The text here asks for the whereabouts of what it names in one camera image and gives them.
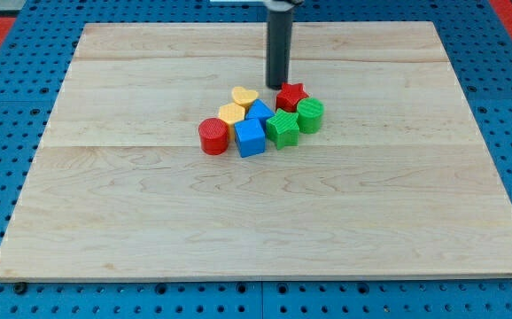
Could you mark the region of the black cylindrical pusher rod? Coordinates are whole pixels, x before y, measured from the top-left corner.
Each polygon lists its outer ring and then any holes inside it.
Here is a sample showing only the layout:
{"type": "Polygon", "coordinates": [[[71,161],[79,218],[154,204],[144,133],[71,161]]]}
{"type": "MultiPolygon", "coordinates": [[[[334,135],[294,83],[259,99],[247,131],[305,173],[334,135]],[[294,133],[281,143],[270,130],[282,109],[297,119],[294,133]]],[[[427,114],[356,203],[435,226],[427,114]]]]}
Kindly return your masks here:
{"type": "Polygon", "coordinates": [[[280,89],[288,80],[292,22],[292,6],[268,9],[266,85],[270,89],[280,89]]]}

